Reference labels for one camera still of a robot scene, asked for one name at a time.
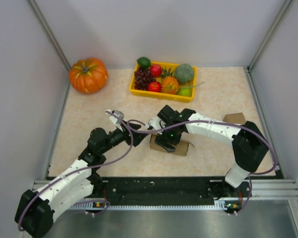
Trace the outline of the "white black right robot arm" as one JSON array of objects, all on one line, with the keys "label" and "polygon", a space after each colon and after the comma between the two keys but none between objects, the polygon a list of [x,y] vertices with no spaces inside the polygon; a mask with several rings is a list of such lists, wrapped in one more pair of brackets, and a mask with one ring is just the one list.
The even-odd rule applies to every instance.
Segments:
[{"label": "white black right robot arm", "polygon": [[149,125],[156,130],[155,143],[168,153],[175,151],[184,132],[230,146],[235,162],[222,183],[222,191],[227,196],[239,192],[241,183],[257,171],[269,150],[266,139],[251,121],[244,124],[228,123],[205,117],[192,109],[178,112],[166,105],[149,120]]}]

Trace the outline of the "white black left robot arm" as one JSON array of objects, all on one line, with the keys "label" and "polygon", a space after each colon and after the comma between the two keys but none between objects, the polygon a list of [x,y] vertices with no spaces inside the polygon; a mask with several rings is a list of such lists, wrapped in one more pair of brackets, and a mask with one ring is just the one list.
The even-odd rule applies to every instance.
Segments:
[{"label": "white black left robot arm", "polygon": [[115,122],[116,129],[112,132],[101,127],[93,129],[86,148],[63,173],[45,186],[22,194],[14,218],[20,231],[42,238],[70,207],[87,196],[102,193],[102,179],[96,171],[108,164],[104,154],[122,142],[136,147],[146,137],[139,133],[142,122]]}]

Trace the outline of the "brown cardboard box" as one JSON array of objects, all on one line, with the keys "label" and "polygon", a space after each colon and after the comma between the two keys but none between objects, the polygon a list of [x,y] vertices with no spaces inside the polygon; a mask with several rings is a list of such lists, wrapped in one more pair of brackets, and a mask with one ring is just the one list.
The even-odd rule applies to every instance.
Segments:
[{"label": "brown cardboard box", "polygon": [[246,119],[243,113],[226,114],[223,118],[223,122],[244,124]]}]

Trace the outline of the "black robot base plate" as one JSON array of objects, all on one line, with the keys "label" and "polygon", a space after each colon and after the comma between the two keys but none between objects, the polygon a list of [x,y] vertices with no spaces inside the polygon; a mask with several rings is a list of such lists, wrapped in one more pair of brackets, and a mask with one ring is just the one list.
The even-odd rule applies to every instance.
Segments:
[{"label": "black robot base plate", "polygon": [[237,188],[223,177],[103,177],[89,198],[111,205],[211,205],[212,201],[247,198],[247,181]]}]

